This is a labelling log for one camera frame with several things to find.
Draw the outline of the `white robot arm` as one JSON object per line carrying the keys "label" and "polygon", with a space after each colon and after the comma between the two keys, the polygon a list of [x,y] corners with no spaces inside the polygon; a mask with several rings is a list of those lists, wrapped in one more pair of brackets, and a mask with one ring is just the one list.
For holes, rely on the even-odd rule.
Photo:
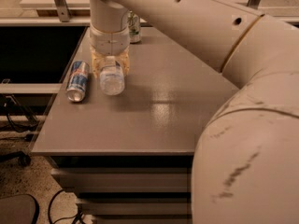
{"label": "white robot arm", "polygon": [[233,95],[200,133],[193,224],[299,224],[298,30],[227,0],[99,0],[136,12]]}

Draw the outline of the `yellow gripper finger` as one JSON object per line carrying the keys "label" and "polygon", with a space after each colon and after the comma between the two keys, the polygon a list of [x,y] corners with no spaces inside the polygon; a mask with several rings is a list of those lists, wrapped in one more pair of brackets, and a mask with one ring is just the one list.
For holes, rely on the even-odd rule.
{"label": "yellow gripper finger", "polygon": [[122,71],[127,76],[130,69],[129,48],[126,48],[117,56],[117,61],[120,62]]}
{"label": "yellow gripper finger", "polygon": [[94,47],[91,47],[92,69],[95,78],[99,78],[101,69],[104,67],[106,56],[97,52]]}

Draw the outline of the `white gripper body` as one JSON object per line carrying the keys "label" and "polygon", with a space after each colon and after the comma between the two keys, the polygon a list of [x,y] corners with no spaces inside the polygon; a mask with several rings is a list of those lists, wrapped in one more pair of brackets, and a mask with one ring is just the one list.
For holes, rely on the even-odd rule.
{"label": "white gripper body", "polygon": [[106,56],[119,55],[130,45],[129,29],[105,33],[90,26],[90,44],[100,54]]}

